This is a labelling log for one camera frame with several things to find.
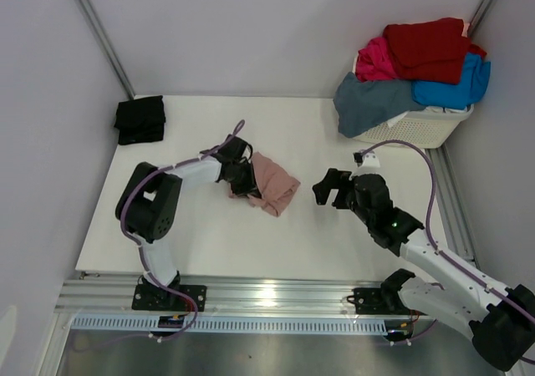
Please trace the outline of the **pink t shirt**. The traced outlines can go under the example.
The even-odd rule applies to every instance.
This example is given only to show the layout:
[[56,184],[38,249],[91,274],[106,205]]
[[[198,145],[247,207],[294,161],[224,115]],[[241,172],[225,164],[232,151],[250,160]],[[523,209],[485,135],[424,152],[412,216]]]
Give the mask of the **pink t shirt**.
[[259,152],[252,154],[251,163],[257,192],[239,196],[229,189],[228,196],[245,199],[250,206],[260,208],[270,216],[280,217],[297,193],[300,181]]

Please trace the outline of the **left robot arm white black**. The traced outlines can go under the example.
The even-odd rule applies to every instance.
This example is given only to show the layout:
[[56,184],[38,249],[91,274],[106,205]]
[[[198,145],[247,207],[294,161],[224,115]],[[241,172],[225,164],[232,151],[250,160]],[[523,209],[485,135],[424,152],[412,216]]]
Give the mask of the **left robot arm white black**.
[[170,243],[165,240],[181,193],[225,181],[237,197],[259,197],[252,154],[248,142],[228,135],[221,145],[193,159],[164,167],[141,162],[135,167],[115,208],[115,217],[123,234],[137,245],[143,279],[153,285],[150,299],[160,309],[174,308],[181,297],[179,287],[173,284],[180,273],[171,259]]

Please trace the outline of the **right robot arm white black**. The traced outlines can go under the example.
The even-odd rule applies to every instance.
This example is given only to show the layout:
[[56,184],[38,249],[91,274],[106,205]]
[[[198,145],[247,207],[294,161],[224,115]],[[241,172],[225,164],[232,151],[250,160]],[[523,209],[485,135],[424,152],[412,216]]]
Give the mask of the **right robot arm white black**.
[[534,345],[531,290],[522,284],[509,287],[433,241],[428,228],[394,205],[381,175],[329,169],[312,190],[320,206],[334,191],[333,207],[352,211],[377,245],[437,281],[432,286],[399,270],[391,276],[398,283],[380,293],[387,311],[407,307],[433,317],[469,339],[483,359],[503,372],[528,361],[526,354]]

